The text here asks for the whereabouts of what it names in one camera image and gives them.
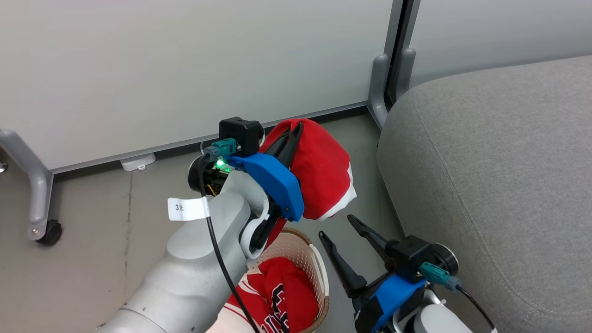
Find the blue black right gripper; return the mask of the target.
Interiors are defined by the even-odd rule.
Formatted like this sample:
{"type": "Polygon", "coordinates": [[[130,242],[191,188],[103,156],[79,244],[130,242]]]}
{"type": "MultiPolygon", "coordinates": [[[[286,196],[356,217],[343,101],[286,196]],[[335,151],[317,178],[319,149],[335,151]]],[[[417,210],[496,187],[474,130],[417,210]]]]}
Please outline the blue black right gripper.
{"type": "Polygon", "coordinates": [[[435,286],[459,288],[459,264],[453,252],[440,244],[389,244],[354,215],[347,220],[383,260],[387,272],[374,282],[357,274],[320,230],[318,236],[342,287],[354,306],[358,333],[433,333],[459,328],[459,318],[435,293],[435,286]]]}

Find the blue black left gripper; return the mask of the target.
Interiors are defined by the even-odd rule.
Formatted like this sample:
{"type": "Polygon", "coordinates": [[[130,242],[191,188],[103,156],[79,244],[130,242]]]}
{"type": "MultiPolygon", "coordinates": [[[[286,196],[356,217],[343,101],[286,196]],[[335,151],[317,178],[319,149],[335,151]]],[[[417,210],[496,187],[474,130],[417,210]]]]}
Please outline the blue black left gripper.
{"type": "Polygon", "coordinates": [[[222,188],[231,188],[230,176],[246,177],[246,184],[236,192],[252,199],[250,221],[240,234],[246,247],[264,247],[279,220],[299,221],[304,215],[304,200],[300,183],[290,171],[304,129],[298,122],[293,129],[285,129],[263,153],[250,156],[240,154],[198,157],[188,171],[191,190],[207,195],[218,195],[222,188]]]}

